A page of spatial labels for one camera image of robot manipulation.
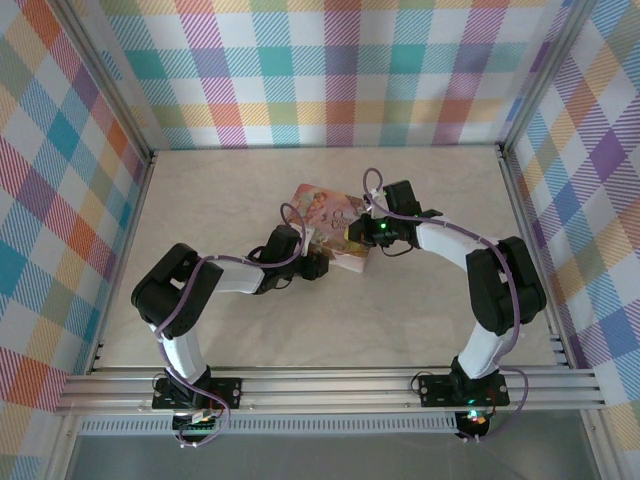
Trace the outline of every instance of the marble floor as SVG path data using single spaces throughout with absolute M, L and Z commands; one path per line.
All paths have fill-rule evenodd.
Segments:
M 361 195 L 362 173 L 409 179 L 423 209 L 487 236 L 517 234 L 492 147 L 162 152 L 98 366 L 159 366 L 155 338 L 130 304 L 134 286 L 177 242 L 245 255 L 279 223 L 300 183 Z M 364 273 L 339 267 L 262 296 L 211 297 L 197 325 L 211 366 L 449 365 L 475 320 L 466 274 L 433 254 L 370 253 Z M 542 315 L 523 328 L 511 365 L 552 365 Z

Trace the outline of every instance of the plaid wallpaper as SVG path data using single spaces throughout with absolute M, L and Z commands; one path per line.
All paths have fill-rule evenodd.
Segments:
M 516 153 L 573 350 L 640 478 L 639 0 L 600 0 Z
M 494 143 L 572 0 L 73 3 L 149 143 L 184 149 Z
M 36 475 L 143 163 L 45 0 L 0 0 L 0 479 Z

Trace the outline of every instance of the book cover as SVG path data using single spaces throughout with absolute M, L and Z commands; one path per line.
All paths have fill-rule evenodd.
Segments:
M 303 183 L 291 204 L 298 209 L 305 225 L 315 228 L 310 249 L 327 255 L 331 264 L 358 273 L 364 270 L 369 247 L 345 238 L 349 225 L 366 211 L 364 200 Z M 295 214 L 287 219 L 300 224 Z

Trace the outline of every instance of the black bracket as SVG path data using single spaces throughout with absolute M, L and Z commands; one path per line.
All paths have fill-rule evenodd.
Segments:
M 176 390 L 175 386 L 167 377 L 158 378 L 154 384 L 154 390 L 155 392 L 151 402 L 151 408 L 153 410 L 179 411 L 195 410 L 205 407 L 204 405 L 194 405 L 190 399 L 185 398 L 182 392 Z M 227 402 L 231 410 L 240 408 L 240 397 L 242 396 L 241 378 L 211 378 L 208 380 L 206 390 L 222 398 Z M 212 405 L 214 409 L 219 407 L 219 405 Z
M 449 375 L 420 375 L 418 394 L 422 407 L 504 407 L 509 405 L 509 391 L 502 375 L 496 375 L 491 385 L 478 389 L 461 401 Z

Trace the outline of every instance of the aluminum rail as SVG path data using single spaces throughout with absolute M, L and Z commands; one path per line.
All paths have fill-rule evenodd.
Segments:
M 591 370 L 561 367 L 523 368 L 529 378 L 525 410 L 582 410 L 604 407 L 602 392 Z M 459 411 L 422 408 L 409 389 L 419 371 L 447 374 L 446 368 L 379 369 L 242 369 L 215 370 L 214 377 L 240 377 L 243 396 L 237 414 L 408 413 Z M 151 410 L 153 377 L 157 369 L 118 369 L 72 376 L 58 406 L 61 415 L 140 415 Z M 517 373 L 503 372 L 514 410 L 524 382 Z

